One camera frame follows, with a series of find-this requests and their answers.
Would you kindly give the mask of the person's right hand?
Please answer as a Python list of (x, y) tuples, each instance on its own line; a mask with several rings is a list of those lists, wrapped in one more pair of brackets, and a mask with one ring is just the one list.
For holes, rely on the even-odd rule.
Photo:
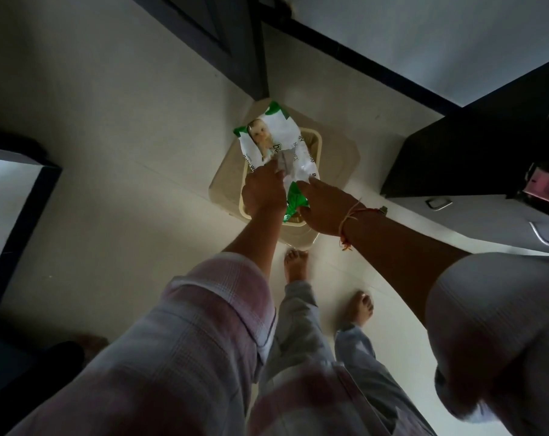
[(298, 212), (307, 225), (318, 233), (339, 236), (338, 227), (357, 200), (345, 191), (322, 182), (322, 195), (307, 200), (308, 206), (298, 207)]

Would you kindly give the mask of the person's left hand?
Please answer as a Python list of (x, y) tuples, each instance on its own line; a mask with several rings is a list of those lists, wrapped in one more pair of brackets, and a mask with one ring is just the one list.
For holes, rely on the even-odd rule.
[(254, 170), (246, 176), (242, 200), (252, 219), (266, 213), (282, 221), (287, 206), (284, 178), (259, 178)]

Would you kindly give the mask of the white green wipes packet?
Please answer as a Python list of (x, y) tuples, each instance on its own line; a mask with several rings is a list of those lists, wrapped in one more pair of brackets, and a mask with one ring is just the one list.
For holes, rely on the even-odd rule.
[(246, 164), (242, 185), (256, 168), (271, 159), (285, 172), (286, 213), (283, 224), (302, 227), (306, 224), (298, 212), (300, 206), (309, 205), (297, 186), (298, 181), (308, 182), (310, 177), (320, 179), (319, 164), (322, 137), (316, 130), (302, 128), (278, 102), (270, 102), (266, 111), (248, 124), (234, 129)]

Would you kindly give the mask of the person's right forearm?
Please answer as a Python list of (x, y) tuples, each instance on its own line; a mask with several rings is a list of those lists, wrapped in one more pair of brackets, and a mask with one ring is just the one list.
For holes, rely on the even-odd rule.
[(348, 220), (345, 234), (389, 283), (423, 326), (432, 287), (444, 271), (470, 253), (406, 227), (380, 213)]

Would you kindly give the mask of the beige plastic trash bin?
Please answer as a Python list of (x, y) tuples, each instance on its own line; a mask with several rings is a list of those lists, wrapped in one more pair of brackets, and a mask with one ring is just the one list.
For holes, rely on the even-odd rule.
[[(322, 181), (343, 189), (360, 162), (360, 153), (356, 143), (342, 133), (305, 116), (284, 103), (280, 103), (280, 105), (290, 113), (290, 116), (300, 127), (317, 131), (320, 134), (322, 148), (317, 166)], [(249, 222), (249, 219), (240, 212), (240, 197), (246, 164), (240, 143), (235, 136), (231, 136), (230, 146), (208, 189), (209, 199), (214, 205), (245, 224)], [(290, 227), (285, 224), (281, 228), (279, 241), (292, 248), (305, 250), (313, 245), (318, 235), (307, 225)]]

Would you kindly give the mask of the red thread wristband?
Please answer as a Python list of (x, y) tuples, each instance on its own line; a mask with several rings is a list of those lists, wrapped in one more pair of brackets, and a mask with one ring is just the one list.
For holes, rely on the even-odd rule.
[(348, 220), (358, 220), (358, 217), (356, 215), (365, 212), (375, 212), (386, 216), (388, 213), (388, 208), (387, 206), (367, 207), (361, 203), (360, 199), (357, 200), (357, 202), (345, 214), (343, 220), (338, 227), (339, 245), (343, 252), (347, 250), (352, 250), (352, 243), (345, 234), (345, 224), (348, 222)]

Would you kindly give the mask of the person's left foot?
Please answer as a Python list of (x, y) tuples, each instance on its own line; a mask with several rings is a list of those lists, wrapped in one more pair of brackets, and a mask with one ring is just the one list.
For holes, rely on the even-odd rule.
[(286, 284), (308, 280), (309, 253), (306, 250), (289, 249), (284, 257)]

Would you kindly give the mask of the person's foot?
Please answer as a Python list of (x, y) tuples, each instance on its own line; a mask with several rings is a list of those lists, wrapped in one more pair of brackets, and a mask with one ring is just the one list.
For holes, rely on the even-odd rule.
[(349, 300), (343, 316), (339, 320), (338, 330), (350, 327), (363, 328), (372, 318), (374, 301), (372, 296), (364, 291), (357, 291)]
[(284, 257), (286, 284), (308, 280), (309, 253), (306, 250), (289, 249)]

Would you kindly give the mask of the person's right foot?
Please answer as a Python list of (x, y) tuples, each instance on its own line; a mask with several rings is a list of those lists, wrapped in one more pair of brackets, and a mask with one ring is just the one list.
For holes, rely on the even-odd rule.
[(338, 330), (350, 327), (363, 328), (372, 318), (374, 301), (372, 296), (364, 291), (357, 291), (349, 300), (343, 316), (339, 320)]

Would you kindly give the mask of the grey pyjama trousers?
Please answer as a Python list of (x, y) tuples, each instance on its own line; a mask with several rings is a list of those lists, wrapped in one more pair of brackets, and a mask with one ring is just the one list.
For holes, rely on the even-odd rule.
[(436, 436), (360, 326), (343, 324), (334, 349), (310, 283), (287, 284), (247, 434)]

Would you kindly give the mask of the dark wooden door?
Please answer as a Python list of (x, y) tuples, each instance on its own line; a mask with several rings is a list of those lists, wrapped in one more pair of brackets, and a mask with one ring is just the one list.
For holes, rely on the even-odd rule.
[(255, 101), (270, 96), (259, 0), (133, 0)]

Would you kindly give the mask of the dark cabinet with grey drawers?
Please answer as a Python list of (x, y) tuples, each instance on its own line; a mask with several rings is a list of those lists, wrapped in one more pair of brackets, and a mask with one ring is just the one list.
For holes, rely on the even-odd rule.
[[(523, 188), (549, 172), (549, 62), (409, 136), (381, 195), (466, 237), (549, 253), (549, 202)], [(425, 200), (453, 204), (431, 211)]]

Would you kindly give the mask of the pink plaid shirt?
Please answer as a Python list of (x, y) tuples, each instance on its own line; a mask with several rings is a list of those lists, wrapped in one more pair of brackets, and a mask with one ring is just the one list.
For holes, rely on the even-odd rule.
[[(250, 260), (219, 253), (7, 436), (428, 436), (405, 396), (364, 392), (347, 362), (307, 357), (251, 385), (283, 323)], [(470, 255), (428, 294), (435, 388), (454, 417), (549, 436), (549, 257)]]

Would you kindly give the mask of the pink box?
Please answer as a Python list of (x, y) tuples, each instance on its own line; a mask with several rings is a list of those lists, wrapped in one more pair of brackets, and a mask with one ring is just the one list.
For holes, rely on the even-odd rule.
[(549, 202), (549, 172), (533, 166), (526, 179), (523, 192), (531, 197)]

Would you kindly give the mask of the white panel with dark frame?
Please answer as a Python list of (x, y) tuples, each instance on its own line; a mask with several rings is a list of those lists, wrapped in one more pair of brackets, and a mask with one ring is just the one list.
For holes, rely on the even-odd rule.
[(0, 149), (0, 304), (61, 171), (48, 160)]

